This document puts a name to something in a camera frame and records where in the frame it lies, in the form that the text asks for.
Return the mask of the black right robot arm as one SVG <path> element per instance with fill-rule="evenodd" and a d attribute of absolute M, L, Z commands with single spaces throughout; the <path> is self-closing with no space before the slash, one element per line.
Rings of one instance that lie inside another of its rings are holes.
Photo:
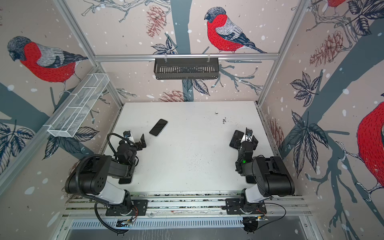
<path fill-rule="evenodd" d="M 233 136 L 230 146 L 238 150 L 235 162 L 236 172 L 246 178 L 253 186 L 242 190 L 240 206 L 242 208 L 258 204 L 270 197 L 292 196 L 295 184 L 283 160 L 279 156 L 269 158 L 263 155 L 253 156 L 258 145 L 255 137 L 247 139 Z"/>

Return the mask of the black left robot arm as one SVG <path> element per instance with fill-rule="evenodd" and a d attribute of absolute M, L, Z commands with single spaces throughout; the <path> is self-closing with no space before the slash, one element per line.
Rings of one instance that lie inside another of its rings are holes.
<path fill-rule="evenodd" d="M 145 136 L 141 135 L 140 141 L 135 142 L 130 131 L 125 131 L 122 136 L 109 133 L 107 144 L 113 154 L 81 159 L 67 178 L 65 191 L 105 204 L 108 208 L 130 211 L 134 206 L 130 193 L 108 182 L 108 177 L 118 179 L 120 184 L 132 182 L 140 161 L 137 153 L 147 147 Z"/>

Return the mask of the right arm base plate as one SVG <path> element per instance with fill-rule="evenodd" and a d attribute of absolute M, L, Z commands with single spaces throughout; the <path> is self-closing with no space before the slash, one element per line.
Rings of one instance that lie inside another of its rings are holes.
<path fill-rule="evenodd" d="M 225 199 L 222 207 L 228 215 L 265 215 L 267 213 L 264 203 L 249 203 L 242 199 Z"/>

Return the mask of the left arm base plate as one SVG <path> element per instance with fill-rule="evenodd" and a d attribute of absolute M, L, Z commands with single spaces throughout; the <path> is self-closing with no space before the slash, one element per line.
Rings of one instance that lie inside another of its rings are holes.
<path fill-rule="evenodd" d="M 131 200 L 119 205 L 110 205 L 107 207 L 106 216 L 124 217 L 124 216 L 145 216 L 148 208 L 148 200 Z"/>

